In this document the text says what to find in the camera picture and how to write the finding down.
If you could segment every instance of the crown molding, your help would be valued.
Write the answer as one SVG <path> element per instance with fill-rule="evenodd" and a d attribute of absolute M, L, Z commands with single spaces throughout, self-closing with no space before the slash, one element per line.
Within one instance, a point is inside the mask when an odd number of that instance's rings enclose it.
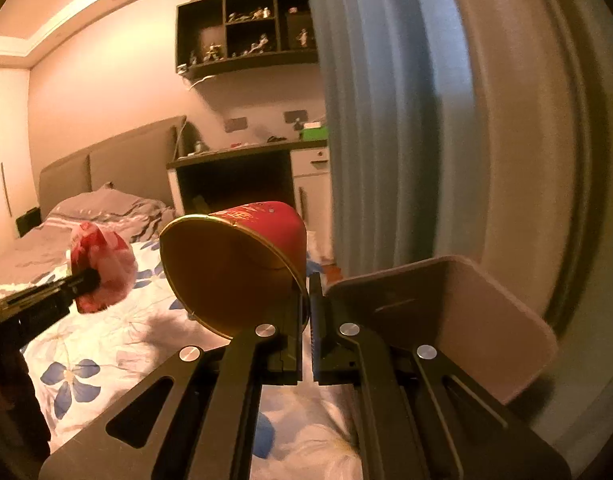
<path fill-rule="evenodd" d="M 135 0 L 73 0 L 28 40 L 0 36 L 0 68 L 32 68 L 76 32 Z"/>

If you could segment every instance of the desk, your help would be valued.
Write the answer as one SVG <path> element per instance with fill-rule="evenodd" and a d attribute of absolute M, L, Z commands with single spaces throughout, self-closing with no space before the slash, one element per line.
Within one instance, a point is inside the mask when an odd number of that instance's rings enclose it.
<path fill-rule="evenodd" d="M 279 200 L 296 208 L 333 261 L 331 172 L 326 140 L 283 140 L 215 150 L 167 165 L 178 215 Z"/>

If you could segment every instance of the white cabinet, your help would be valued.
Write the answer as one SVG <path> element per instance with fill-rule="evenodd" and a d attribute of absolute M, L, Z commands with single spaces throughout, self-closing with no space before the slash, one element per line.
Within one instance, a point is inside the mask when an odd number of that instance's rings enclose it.
<path fill-rule="evenodd" d="M 333 206 L 328 148 L 291 151 L 296 208 L 309 231 L 315 232 L 324 261 L 333 261 Z"/>

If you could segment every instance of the drawer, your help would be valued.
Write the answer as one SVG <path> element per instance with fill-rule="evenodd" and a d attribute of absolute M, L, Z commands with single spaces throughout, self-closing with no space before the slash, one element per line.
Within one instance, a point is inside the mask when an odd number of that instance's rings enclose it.
<path fill-rule="evenodd" d="M 292 150 L 291 168 L 293 176 L 329 173 L 329 149 Z"/>

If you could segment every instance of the metal screw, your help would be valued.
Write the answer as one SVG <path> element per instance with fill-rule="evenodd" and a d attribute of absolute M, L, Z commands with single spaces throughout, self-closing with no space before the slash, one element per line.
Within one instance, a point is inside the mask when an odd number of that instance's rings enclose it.
<path fill-rule="evenodd" d="M 275 333 L 275 327 L 269 323 L 262 323 L 257 326 L 255 333 L 260 337 L 271 337 Z"/>
<path fill-rule="evenodd" d="M 435 359 L 437 357 L 437 350 L 431 345 L 420 345 L 417 347 L 417 355 L 422 359 Z"/>
<path fill-rule="evenodd" d="M 342 335 L 357 335 L 359 327 L 355 323 L 344 323 L 339 326 L 339 333 Z"/>
<path fill-rule="evenodd" d="M 180 350 L 180 359 L 190 363 L 202 355 L 202 350 L 196 346 L 187 346 Z"/>

